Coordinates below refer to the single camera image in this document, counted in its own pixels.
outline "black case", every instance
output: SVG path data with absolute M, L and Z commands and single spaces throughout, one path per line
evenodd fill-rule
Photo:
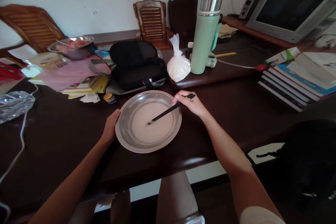
M 125 91 L 144 85 L 150 90 L 152 82 L 167 77 L 166 63 L 148 41 L 118 42 L 111 46 L 110 56 L 117 65 L 111 78 Z

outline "leg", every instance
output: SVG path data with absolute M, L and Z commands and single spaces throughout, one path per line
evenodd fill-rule
M 131 221 L 131 194 L 129 189 L 120 191 L 112 200 L 111 224 L 129 224 Z
M 198 212 L 185 171 L 161 180 L 157 205 L 157 224 L 173 224 Z
M 80 203 L 71 216 L 68 224 L 91 224 L 97 201 L 85 201 Z

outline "chair back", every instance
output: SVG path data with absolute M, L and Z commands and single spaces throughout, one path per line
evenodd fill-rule
M 0 7 L 0 20 L 13 28 L 37 53 L 47 52 L 56 40 L 67 38 L 42 8 L 23 5 Z
M 176 34 L 195 33 L 198 0 L 169 0 L 170 29 Z
M 142 39 L 168 43 L 166 31 L 166 4 L 161 1 L 145 0 L 133 4 Z

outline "raw meat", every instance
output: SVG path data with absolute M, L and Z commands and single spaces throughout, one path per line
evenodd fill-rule
M 89 44 L 89 41 L 84 40 L 68 40 L 68 45 L 57 45 L 56 50 L 58 51 L 68 51 L 76 48 L 83 47 Z

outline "stainless steel bowl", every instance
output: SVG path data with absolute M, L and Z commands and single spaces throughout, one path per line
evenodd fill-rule
M 56 49 L 57 45 L 63 45 L 67 44 L 69 40 L 84 40 L 89 42 L 88 44 L 76 48 L 76 49 L 72 49 L 72 50 L 67 50 L 67 51 L 59 51 Z M 87 57 L 90 57 L 91 55 L 93 55 L 95 52 L 95 45 L 93 43 L 94 38 L 90 37 L 90 36 L 81 36 L 81 37 L 72 37 L 72 38 L 66 38 L 66 39 L 62 39 L 60 40 L 60 42 L 56 41 L 55 43 L 52 43 L 50 46 L 48 46 L 48 51 L 53 52 L 53 53 L 57 53 L 60 54 L 66 58 L 69 58 L 71 60 L 81 60 Z
M 171 112 L 173 115 L 173 124 L 168 134 L 154 143 L 149 144 L 140 141 L 132 131 L 132 122 L 134 115 L 142 106 L 155 102 L 164 104 L 168 109 L 171 106 L 172 99 L 173 96 L 170 94 L 158 90 L 145 91 L 129 99 L 120 109 L 121 114 L 115 125 L 115 133 L 121 145 L 136 153 L 150 153 L 169 144 L 181 126 L 182 115 L 180 108 Z

